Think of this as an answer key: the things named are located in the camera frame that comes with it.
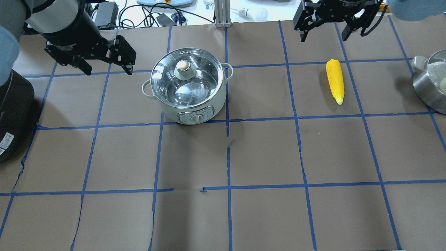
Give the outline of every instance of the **black cable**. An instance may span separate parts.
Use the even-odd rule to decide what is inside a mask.
[[[185,12],[185,13],[192,14],[192,15],[194,15],[194,16],[197,16],[197,17],[199,17],[199,18],[202,18],[202,19],[204,19],[204,20],[206,20],[206,21],[208,21],[208,22],[210,22],[210,23],[214,23],[214,21],[211,21],[211,20],[209,20],[209,19],[207,19],[207,18],[205,18],[205,17],[202,17],[202,16],[200,16],[200,15],[197,15],[197,14],[195,14],[195,13],[192,13],[192,12],[189,12],[189,11],[186,11],[186,10],[183,10],[183,9],[180,9],[180,8],[176,8],[176,7],[174,7],[174,6],[170,5],[170,4],[165,4],[165,3],[157,3],[157,4],[154,4],[154,5],[145,5],[145,4],[131,5],[131,6],[128,6],[128,7],[124,8],[124,9],[122,9],[121,16],[122,16],[122,15],[124,14],[124,12],[125,12],[126,10],[128,10],[129,8],[133,8],[133,7],[137,7],[137,6],[174,9],[174,10],[176,10],[177,12],[182,11],[182,12]]]
[[[380,7],[381,3],[383,3],[384,0],[381,0],[378,4],[377,4],[377,8]],[[370,30],[368,30],[367,32],[365,31],[365,27],[362,28],[361,30],[361,37],[365,37],[367,35],[369,35],[381,22],[381,20],[384,17],[384,14],[386,13],[388,5],[384,6],[383,12],[381,13],[380,18],[378,19],[378,21],[376,21],[376,23],[370,28]]]
[[[209,20],[209,19],[207,19],[207,18],[205,18],[205,17],[202,17],[202,16],[200,16],[200,15],[197,15],[197,14],[195,14],[195,13],[188,12],[188,11],[185,11],[185,10],[182,10],[182,9],[178,9],[178,10],[180,10],[180,11],[182,11],[182,12],[186,12],[186,13],[192,14],[192,15],[197,16],[197,17],[199,17],[199,18],[202,18],[202,19],[204,19],[204,20],[206,20],[206,21],[208,21],[208,22],[214,23],[214,21],[211,21],[211,20]]]
[[[132,23],[132,26],[130,26],[130,25],[128,25],[128,24],[125,24],[124,21],[129,21],[129,22],[131,22],[131,23]],[[129,28],[135,28],[135,27],[136,27],[136,26],[135,26],[135,23],[134,23],[132,20],[130,20],[130,19],[124,19],[124,20],[122,20],[121,26],[124,26],[124,25],[128,26]]]
[[[120,25],[99,25],[98,29],[99,30],[104,30],[107,28],[123,28],[123,29],[128,29],[128,27],[125,26],[120,26]]]
[[[142,9],[142,12],[144,13],[144,16],[146,17],[147,14],[145,13],[145,8],[144,8],[144,6],[141,6],[141,9]],[[149,26],[149,24],[147,24],[147,18],[144,19],[144,26]]]
[[[121,11],[119,12],[119,14],[118,14],[118,19],[119,19],[118,24],[119,24],[119,25],[122,25],[122,24],[121,24],[121,17],[122,17],[122,13],[124,13],[124,9],[125,9],[125,7],[127,6],[127,1],[128,1],[128,0],[125,0],[124,8],[122,8],[122,10],[121,10]]]
[[[142,6],[142,8],[148,11],[149,15],[152,16],[152,18],[153,18],[153,22],[155,22],[155,24],[158,27],[160,27],[160,25],[158,24],[157,20],[153,17],[154,13],[152,12],[152,10],[148,10],[145,6]]]
[[[140,26],[145,20],[147,20],[148,17],[151,17],[151,19],[153,19],[153,17],[149,14],[149,15],[147,15],[147,16],[144,18],[143,21],[141,21],[141,23],[137,24],[137,25],[135,26],[135,28],[138,27],[138,26]]]

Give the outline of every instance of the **pot handle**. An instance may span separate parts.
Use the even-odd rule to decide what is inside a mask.
[[[427,57],[415,56],[415,58],[412,59],[412,66],[414,70],[417,73],[422,73],[424,70],[426,70],[428,60],[429,58]]]
[[[234,75],[234,68],[232,68],[232,65],[228,64],[228,63],[222,63],[223,67],[228,67],[229,69],[231,69],[231,75],[229,75],[229,77],[226,78],[226,83],[229,82],[232,78],[232,76]]]
[[[150,79],[149,79],[149,80],[145,81],[144,84],[142,84],[142,93],[143,93],[144,95],[146,95],[147,97],[156,100],[157,97],[156,97],[155,95],[149,95],[149,94],[145,93],[145,91],[144,91],[145,87],[146,87],[148,84],[150,84],[150,83],[151,83],[151,81],[150,81]]]

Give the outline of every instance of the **power adapter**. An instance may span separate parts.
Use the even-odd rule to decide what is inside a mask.
[[[95,18],[95,24],[96,26],[116,25],[117,17],[118,5],[115,2],[99,3]]]
[[[163,27],[177,26],[177,24],[174,21],[172,21],[172,19],[170,19],[168,16],[166,16],[166,14],[164,14],[164,13],[157,16],[157,21]]]

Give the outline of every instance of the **rice cooker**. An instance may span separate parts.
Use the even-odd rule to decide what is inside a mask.
[[[226,77],[223,67],[231,75]],[[161,58],[151,78],[142,85],[147,97],[158,100],[164,114],[185,125],[195,125],[213,118],[226,100],[226,83],[233,68],[220,63],[211,53],[198,48],[174,50]],[[152,95],[146,93],[151,86]]]

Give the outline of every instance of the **lid knob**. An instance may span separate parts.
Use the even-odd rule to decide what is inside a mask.
[[[181,60],[177,63],[178,71],[187,71],[190,68],[190,63],[186,60]]]

